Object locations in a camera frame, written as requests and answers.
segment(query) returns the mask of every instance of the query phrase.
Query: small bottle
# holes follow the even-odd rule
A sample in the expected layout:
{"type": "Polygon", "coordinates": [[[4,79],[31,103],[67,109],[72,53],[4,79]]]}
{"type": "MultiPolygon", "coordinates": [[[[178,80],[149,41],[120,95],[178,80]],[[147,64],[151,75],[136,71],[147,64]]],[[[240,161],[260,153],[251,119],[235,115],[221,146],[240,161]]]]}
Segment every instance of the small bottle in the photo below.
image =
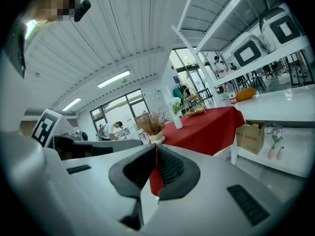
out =
{"type": "Polygon", "coordinates": [[[237,99],[236,99],[236,93],[234,90],[233,85],[231,84],[231,82],[229,81],[228,83],[226,83],[226,91],[228,93],[228,97],[230,98],[230,102],[233,106],[237,106],[237,99]]]}

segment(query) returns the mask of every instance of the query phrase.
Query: cardboard box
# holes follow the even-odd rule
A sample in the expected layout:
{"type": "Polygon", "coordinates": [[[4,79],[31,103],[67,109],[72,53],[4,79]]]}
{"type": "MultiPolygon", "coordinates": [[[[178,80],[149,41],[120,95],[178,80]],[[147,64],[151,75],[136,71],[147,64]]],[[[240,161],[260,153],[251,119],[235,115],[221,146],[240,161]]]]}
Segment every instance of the cardboard box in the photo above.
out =
{"type": "Polygon", "coordinates": [[[257,155],[264,144],[265,127],[263,122],[247,121],[236,129],[237,146],[257,155]]]}

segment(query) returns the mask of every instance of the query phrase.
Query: pink vase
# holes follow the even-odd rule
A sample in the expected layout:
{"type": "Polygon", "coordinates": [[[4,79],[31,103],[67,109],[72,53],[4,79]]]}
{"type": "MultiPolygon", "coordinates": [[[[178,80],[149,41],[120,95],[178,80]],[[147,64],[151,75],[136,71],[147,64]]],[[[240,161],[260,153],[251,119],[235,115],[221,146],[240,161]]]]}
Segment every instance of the pink vase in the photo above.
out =
{"type": "Polygon", "coordinates": [[[281,160],[284,156],[284,147],[281,147],[277,154],[277,159],[281,160]]]}
{"type": "Polygon", "coordinates": [[[269,150],[269,153],[268,153],[268,159],[272,159],[274,158],[274,155],[275,155],[275,148],[272,147],[270,150],[269,150]]]}

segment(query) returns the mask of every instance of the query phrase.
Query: black camera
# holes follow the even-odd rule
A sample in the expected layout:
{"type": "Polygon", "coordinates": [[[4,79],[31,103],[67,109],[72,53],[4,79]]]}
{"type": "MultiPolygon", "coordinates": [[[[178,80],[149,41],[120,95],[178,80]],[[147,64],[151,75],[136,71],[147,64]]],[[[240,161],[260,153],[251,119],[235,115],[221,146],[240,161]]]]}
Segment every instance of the black camera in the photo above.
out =
{"type": "Polygon", "coordinates": [[[87,11],[90,9],[91,3],[89,0],[83,0],[80,4],[80,7],[75,10],[73,20],[75,22],[79,22],[81,18],[87,13],[87,11]]]}

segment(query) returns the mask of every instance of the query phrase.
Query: small vase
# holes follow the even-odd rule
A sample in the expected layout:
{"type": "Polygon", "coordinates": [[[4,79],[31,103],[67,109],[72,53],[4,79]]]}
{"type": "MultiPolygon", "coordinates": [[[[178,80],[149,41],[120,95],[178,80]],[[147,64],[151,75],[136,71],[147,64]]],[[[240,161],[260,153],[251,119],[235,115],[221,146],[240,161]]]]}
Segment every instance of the small vase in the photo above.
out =
{"type": "Polygon", "coordinates": [[[268,153],[268,159],[272,159],[274,158],[274,155],[275,155],[275,148],[272,147],[270,150],[269,150],[269,153],[268,153]]]}
{"type": "Polygon", "coordinates": [[[175,127],[176,127],[177,129],[180,129],[180,128],[183,127],[182,121],[181,121],[181,119],[179,118],[179,116],[174,116],[174,117],[173,117],[173,120],[174,120],[175,127]]]}
{"type": "Polygon", "coordinates": [[[284,147],[281,147],[277,154],[277,159],[281,160],[284,156],[284,147]]]}
{"type": "Polygon", "coordinates": [[[163,136],[163,132],[160,131],[156,135],[149,136],[149,139],[153,144],[161,144],[165,141],[165,136],[163,136]]]}

